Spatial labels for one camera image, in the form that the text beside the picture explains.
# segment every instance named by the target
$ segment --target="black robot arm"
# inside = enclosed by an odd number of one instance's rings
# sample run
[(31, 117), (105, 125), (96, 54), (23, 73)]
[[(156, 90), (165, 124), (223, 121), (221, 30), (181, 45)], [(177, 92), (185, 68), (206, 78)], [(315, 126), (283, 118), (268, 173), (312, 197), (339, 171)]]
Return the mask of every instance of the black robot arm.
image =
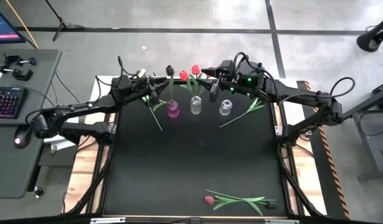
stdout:
[(209, 91), (209, 99), (215, 101), (219, 90), (228, 90), (265, 102), (281, 104), (284, 101), (317, 107), (315, 115), (295, 125), (282, 127), (281, 143), (295, 146), (299, 135), (314, 131), (322, 125), (334, 126), (342, 123), (342, 106), (329, 93), (313, 92), (287, 87), (274, 80), (261, 63), (249, 62), (244, 58), (235, 66), (234, 61), (225, 60), (216, 68), (205, 68), (202, 72), (214, 79), (197, 79)]
[(37, 138), (52, 138), (57, 134), (77, 143), (81, 135), (93, 136), (101, 145), (111, 144), (110, 130), (104, 122), (95, 124), (66, 123), (69, 118), (94, 113), (116, 113), (132, 101), (149, 96), (148, 106), (159, 103), (159, 94), (169, 84), (166, 77), (137, 77), (135, 82), (127, 76), (113, 79), (111, 91), (99, 100), (76, 105), (43, 109), (31, 122)]

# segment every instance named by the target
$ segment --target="black tabletop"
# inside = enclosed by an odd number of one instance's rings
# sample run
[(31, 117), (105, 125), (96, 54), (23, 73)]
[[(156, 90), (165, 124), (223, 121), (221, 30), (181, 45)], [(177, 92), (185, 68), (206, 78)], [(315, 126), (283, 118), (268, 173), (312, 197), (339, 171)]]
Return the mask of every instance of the black tabletop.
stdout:
[[(285, 201), (276, 153), (270, 105), (228, 126), (252, 100), (220, 92), (216, 103), (202, 94), (202, 112), (190, 111), (191, 93), (174, 87), (180, 116), (169, 119), (166, 107), (155, 114), (141, 101), (124, 107), (118, 120), (105, 215), (258, 217), (243, 202), (213, 210), (204, 203), (206, 189), (235, 197), (276, 199), (278, 208), (259, 205), (265, 216), (285, 216)], [(160, 96), (168, 99), (168, 88)], [(233, 102), (230, 115), (219, 114), (220, 102)]]
[[(23, 59), (35, 57), (37, 66), (24, 66), (24, 69), (34, 71), (28, 82), (17, 81), (11, 74), (6, 74), (1, 77), (0, 86), (23, 85), (47, 94), (61, 56), (60, 51), (0, 49), (0, 65), (4, 62), (3, 53), (7, 56), (20, 55)], [(29, 91), (18, 119), (0, 119), (0, 198), (21, 198), (27, 190), (43, 140), (32, 135), (27, 147), (17, 149), (13, 145), (14, 133), (18, 124), (24, 124), (25, 115), (40, 109), (43, 102), (43, 96)]]

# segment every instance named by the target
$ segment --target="computer screen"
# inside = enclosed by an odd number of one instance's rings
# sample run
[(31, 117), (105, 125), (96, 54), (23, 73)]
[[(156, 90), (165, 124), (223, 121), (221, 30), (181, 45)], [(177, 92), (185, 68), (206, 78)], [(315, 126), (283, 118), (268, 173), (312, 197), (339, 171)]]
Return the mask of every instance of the computer screen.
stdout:
[(0, 44), (24, 43), (25, 39), (11, 23), (0, 13)]

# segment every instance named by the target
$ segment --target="rgb keyboard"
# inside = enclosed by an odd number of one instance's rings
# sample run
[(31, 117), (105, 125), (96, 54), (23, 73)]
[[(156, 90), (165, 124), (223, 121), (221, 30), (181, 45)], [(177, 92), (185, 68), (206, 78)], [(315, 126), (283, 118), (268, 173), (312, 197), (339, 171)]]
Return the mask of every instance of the rgb keyboard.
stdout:
[(0, 118), (17, 119), (28, 90), (0, 87)]

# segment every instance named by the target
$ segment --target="gray floor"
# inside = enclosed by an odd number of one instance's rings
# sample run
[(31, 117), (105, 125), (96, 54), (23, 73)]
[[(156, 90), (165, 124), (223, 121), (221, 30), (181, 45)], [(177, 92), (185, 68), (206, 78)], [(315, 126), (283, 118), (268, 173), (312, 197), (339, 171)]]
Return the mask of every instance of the gray floor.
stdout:
[[(28, 26), (56, 26), (57, 21), (42, 0), (12, 0)], [(51, 0), (67, 21), (87, 27), (270, 29), (264, 0), (176, 1), (176, 0)], [(272, 0), (277, 29), (364, 30), (383, 20), (383, 0)], [(0, 10), (20, 25), (7, 4)], [(244, 51), (262, 62), (275, 77), (278, 70), (270, 34), (168, 34), (168, 33), (63, 33), (52, 42), (51, 32), (33, 32), (40, 48), (64, 51), (58, 73), (64, 83), (85, 101), (90, 96), (94, 75), (117, 75), (116, 56), (123, 57), (129, 71), (147, 69), (164, 74), (171, 64), (176, 71), (218, 65)], [(339, 101), (344, 111), (369, 97), (383, 83), (383, 44), (376, 53), (356, 45), (353, 35), (279, 35), (287, 78), (309, 80), (314, 90), (329, 91), (336, 80), (356, 79), (352, 93)], [(29, 49), (27, 44), (0, 48)], [(73, 103), (66, 90), (54, 80), (59, 103)], [(339, 86), (342, 92), (348, 84)], [(372, 170), (353, 121), (325, 127), (341, 185), (354, 220), (383, 222), (383, 179), (358, 182), (357, 176)], [(0, 219), (55, 215), (70, 170), (43, 172), (38, 185), (46, 194), (35, 199), (0, 200)]]

